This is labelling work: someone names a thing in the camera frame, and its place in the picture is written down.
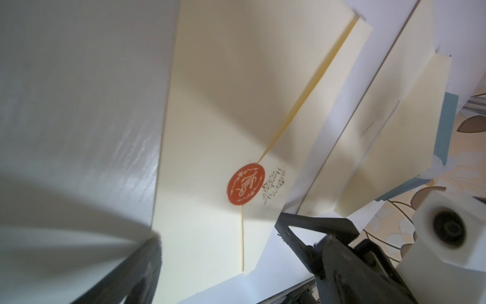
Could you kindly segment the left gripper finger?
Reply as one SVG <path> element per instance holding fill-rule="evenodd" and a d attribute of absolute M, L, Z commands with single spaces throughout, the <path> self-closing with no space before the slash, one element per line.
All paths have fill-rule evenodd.
<path fill-rule="evenodd" d="M 161 241 L 155 236 L 74 303 L 151 303 L 161 266 Z"/>

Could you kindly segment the yellow envelope green seal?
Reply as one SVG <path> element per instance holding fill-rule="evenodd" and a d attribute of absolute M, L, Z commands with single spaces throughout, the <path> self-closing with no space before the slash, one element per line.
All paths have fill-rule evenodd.
<path fill-rule="evenodd" d="M 432 166 L 452 59 L 419 1 L 305 196 L 299 215 L 347 217 Z"/>

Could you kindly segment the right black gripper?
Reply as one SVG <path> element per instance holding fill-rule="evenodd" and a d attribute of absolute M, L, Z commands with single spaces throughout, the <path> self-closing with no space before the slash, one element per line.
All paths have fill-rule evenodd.
<path fill-rule="evenodd" d="M 321 240 L 307 245 L 294 227 L 320 233 Z M 347 246 L 359 236 L 349 219 L 281 213 L 275 228 L 306 269 L 316 274 L 322 303 L 417 302 L 381 247 L 369 239 L 356 248 Z"/>

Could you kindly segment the yellow envelope red seal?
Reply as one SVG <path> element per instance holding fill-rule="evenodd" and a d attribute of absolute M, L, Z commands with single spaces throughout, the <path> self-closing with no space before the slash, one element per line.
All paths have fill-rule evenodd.
<path fill-rule="evenodd" d="M 372 27 L 344 1 L 182 1 L 154 303 L 253 271 Z"/>

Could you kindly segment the light blue envelope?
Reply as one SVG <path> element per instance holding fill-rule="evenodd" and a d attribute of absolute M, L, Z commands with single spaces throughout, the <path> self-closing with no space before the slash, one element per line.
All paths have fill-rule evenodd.
<path fill-rule="evenodd" d="M 376 201 L 386 201 L 416 187 L 425 185 L 438 177 L 441 173 L 452 168 L 453 161 L 449 157 L 449 148 L 451 144 L 451 137 L 453 135 L 458 99 L 458 95 L 451 94 L 449 92 L 445 93 L 434 146 L 433 162 L 429 170 L 424 174 L 414 177 L 404 184 L 395 187 L 381 197 L 378 197 Z"/>

